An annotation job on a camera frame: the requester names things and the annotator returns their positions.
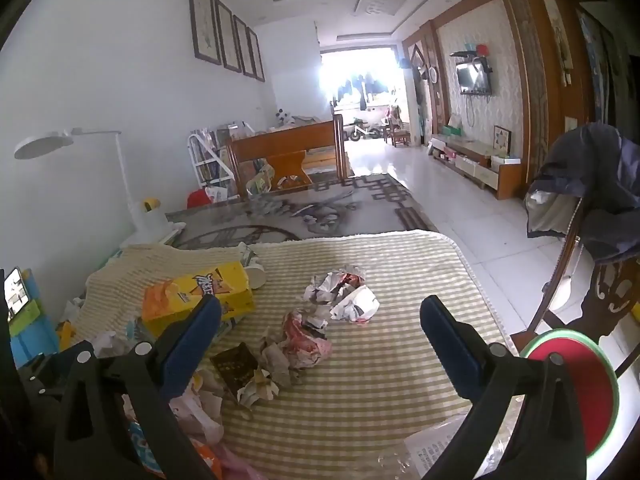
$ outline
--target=clothes on chair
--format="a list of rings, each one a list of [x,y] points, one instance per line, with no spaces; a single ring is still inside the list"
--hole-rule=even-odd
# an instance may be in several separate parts
[[[596,264],[640,254],[640,146],[613,126],[590,123],[556,140],[525,198],[527,235],[564,236],[588,200],[580,240]]]

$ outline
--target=yellow box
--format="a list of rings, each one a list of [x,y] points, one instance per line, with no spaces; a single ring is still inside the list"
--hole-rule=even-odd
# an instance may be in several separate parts
[[[222,321],[255,310],[246,272],[240,262],[232,262],[147,287],[142,321],[158,337],[171,323],[185,319],[203,294],[215,294],[220,300]]]

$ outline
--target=plastic bag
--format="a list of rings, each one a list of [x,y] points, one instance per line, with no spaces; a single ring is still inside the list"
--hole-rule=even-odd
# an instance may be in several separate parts
[[[515,406],[510,408],[475,478],[498,467],[517,420]],[[449,417],[408,436],[382,452],[362,455],[340,473],[340,480],[420,480],[442,454],[466,413]]]

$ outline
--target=small wooden chair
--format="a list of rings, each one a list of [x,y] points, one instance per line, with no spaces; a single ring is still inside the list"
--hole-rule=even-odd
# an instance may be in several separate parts
[[[239,165],[248,160],[266,158],[275,175],[271,179],[273,190],[280,181],[280,188],[311,184],[311,179],[302,169],[306,150],[335,146],[337,176],[347,177],[344,140],[342,139],[342,116],[336,115],[332,121],[308,124],[289,130],[271,132],[246,139],[229,140],[227,143],[231,169],[234,172],[238,194],[247,196],[246,182],[239,171]]]

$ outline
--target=yellow object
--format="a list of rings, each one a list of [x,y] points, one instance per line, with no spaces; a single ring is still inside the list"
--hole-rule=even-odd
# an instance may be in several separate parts
[[[145,198],[142,203],[147,211],[158,209],[160,207],[160,201],[153,197]]]
[[[636,321],[640,323],[640,303],[636,303],[631,309],[631,314],[636,318]]]
[[[240,262],[232,262],[147,287],[142,321],[158,337],[171,323],[185,319],[203,294],[215,294],[220,300],[222,321],[255,310],[246,272]]]
[[[57,334],[60,338],[60,351],[62,352],[71,346],[71,338],[76,335],[76,329],[71,323],[65,321]]]

